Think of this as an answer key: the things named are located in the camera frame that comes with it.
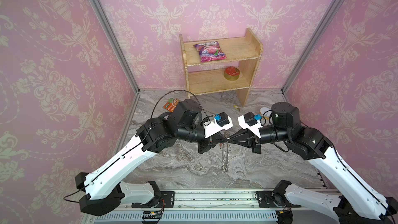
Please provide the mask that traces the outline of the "metal ring plate with keyrings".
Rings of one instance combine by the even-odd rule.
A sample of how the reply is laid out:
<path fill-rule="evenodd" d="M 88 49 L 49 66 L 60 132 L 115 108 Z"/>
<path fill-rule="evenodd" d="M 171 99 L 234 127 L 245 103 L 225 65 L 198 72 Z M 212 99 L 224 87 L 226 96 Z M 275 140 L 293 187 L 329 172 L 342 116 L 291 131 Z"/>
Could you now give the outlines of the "metal ring plate with keyrings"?
<path fill-rule="evenodd" d="M 221 160 L 222 160 L 222 171 L 227 172 L 229 170 L 229 154 L 231 151 L 231 146 L 228 142 L 220 144 L 221 149 Z"/>

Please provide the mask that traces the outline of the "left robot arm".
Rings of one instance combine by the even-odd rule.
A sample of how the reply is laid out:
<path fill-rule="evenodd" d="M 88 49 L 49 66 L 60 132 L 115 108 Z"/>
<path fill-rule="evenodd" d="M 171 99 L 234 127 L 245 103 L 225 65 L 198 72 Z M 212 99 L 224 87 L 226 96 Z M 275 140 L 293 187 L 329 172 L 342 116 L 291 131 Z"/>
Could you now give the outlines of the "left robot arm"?
<path fill-rule="evenodd" d="M 155 207 L 161 191 L 154 181 L 144 184 L 124 183 L 123 179 L 143 162 L 177 140 L 196 143 L 204 153 L 216 144 L 215 138 L 233 126 L 224 112 L 214 118 L 202 118 L 202 107 L 194 100 L 180 101 L 172 112 L 148 119 L 131 140 L 104 165 L 91 173 L 75 177 L 76 188 L 84 192 L 78 201 L 80 211 L 93 216 L 110 213 L 121 204 Z"/>

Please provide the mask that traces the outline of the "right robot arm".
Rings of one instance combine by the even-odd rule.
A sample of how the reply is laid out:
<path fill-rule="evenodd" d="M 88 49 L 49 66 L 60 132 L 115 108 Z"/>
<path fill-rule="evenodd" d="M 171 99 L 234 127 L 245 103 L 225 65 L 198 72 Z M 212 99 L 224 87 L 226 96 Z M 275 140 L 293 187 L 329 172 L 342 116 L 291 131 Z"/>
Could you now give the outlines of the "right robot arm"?
<path fill-rule="evenodd" d="M 299 205 L 326 215 L 340 224 L 393 224 L 398 202 L 373 189 L 339 155 L 335 145 L 319 130 L 302 125 L 300 111 L 287 103 L 271 107 L 269 125 L 261 117 L 247 113 L 238 119 L 241 130 L 228 142 L 260 153 L 262 144 L 283 142 L 287 150 L 299 155 L 321 172 L 340 192 L 327 196 L 303 189 L 287 180 L 274 188 L 272 198 L 277 206 Z"/>

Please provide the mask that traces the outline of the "small yellow pull-tab can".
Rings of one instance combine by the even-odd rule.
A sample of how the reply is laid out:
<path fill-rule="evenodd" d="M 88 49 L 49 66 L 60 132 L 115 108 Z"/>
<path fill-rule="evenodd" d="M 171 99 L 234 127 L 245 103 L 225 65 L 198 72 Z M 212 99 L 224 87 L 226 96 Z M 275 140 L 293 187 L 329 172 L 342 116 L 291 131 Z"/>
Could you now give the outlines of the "small yellow pull-tab can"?
<path fill-rule="evenodd" d="M 262 107 L 260 109 L 260 114 L 265 118 L 265 119 L 269 119 L 269 116 L 271 114 L 271 109 L 268 107 Z"/>

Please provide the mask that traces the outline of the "green orange soup packet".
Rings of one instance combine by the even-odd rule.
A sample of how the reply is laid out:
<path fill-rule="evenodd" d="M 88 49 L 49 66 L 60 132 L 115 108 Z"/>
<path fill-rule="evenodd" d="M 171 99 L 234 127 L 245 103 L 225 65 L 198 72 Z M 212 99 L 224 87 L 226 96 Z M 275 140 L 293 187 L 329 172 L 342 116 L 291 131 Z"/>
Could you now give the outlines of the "green orange soup packet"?
<path fill-rule="evenodd" d="M 173 112 L 174 109 L 176 108 L 177 104 L 180 102 L 180 100 L 176 97 L 174 98 L 170 98 L 165 105 L 163 106 L 163 108 L 169 112 Z"/>

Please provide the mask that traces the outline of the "round red-lid tin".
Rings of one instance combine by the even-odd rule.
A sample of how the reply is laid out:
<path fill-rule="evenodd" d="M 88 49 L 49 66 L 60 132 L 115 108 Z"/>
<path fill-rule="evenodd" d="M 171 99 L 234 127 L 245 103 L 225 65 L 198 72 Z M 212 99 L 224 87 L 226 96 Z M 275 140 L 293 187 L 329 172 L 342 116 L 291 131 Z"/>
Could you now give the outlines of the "round red-lid tin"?
<path fill-rule="evenodd" d="M 240 70 L 238 67 L 229 66 L 224 70 L 224 78 L 228 81 L 236 81 L 239 79 Z"/>

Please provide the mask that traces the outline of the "wooden two-tier shelf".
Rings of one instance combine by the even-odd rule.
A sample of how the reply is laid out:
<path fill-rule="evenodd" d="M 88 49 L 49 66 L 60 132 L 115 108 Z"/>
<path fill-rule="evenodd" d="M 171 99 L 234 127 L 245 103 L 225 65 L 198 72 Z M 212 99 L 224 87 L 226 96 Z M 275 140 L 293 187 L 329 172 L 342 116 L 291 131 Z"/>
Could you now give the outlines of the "wooden two-tier shelf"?
<path fill-rule="evenodd" d="M 240 105 L 246 106 L 263 55 L 263 43 L 250 28 L 246 29 L 243 37 L 217 40 L 227 55 L 224 60 L 202 63 L 199 52 L 194 47 L 200 41 L 185 41 L 181 34 L 179 41 L 186 90 L 195 95 L 235 91 Z M 224 77 L 225 68 L 231 65 L 240 71 L 235 81 Z"/>

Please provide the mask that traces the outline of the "purple snack bag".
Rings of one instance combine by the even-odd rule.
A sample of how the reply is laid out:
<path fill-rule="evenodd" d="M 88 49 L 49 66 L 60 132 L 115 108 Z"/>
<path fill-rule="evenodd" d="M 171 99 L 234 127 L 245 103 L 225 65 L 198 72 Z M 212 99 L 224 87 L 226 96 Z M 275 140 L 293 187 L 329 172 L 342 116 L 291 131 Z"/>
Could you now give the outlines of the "purple snack bag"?
<path fill-rule="evenodd" d="M 198 51 L 202 63 L 224 60 L 227 55 L 221 49 L 218 41 L 209 41 L 193 45 Z"/>

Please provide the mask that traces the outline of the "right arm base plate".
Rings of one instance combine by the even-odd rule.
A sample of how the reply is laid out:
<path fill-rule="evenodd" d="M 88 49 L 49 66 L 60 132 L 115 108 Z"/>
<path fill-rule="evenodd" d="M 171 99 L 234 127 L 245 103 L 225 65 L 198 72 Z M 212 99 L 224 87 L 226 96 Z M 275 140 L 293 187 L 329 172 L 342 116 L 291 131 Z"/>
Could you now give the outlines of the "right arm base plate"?
<path fill-rule="evenodd" d="M 301 205 L 291 204 L 287 198 L 280 193 L 273 193 L 273 191 L 256 191 L 255 199 L 258 201 L 260 208 L 299 208 Z"/>

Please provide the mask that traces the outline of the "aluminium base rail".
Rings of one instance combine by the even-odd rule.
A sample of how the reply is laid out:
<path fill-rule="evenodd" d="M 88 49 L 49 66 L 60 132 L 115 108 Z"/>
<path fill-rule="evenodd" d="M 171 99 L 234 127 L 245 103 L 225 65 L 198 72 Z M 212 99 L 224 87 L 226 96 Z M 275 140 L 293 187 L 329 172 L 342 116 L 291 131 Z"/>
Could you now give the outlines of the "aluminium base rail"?
<path fill-rule="evenodd" d="M 132 208 L 122 204 L 95 218 L 96 224 L 334 224 L 314 210 L 260 208 L 256 191 L 270 189 L 172 189 L 173 208 Z"/>

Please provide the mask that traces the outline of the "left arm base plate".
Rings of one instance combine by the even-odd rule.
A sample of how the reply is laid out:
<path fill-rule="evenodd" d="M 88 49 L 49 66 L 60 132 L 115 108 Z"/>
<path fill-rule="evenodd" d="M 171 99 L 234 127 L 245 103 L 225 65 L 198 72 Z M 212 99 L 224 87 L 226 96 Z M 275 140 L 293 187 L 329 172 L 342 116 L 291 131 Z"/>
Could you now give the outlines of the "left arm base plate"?
<path fill-rule="evenodd" d="M 161 191 L 160 195 L 155 196 L 146 204 L 132 203 L 132 208 L 173 208 L 175 200 L 174 191 Z"/>

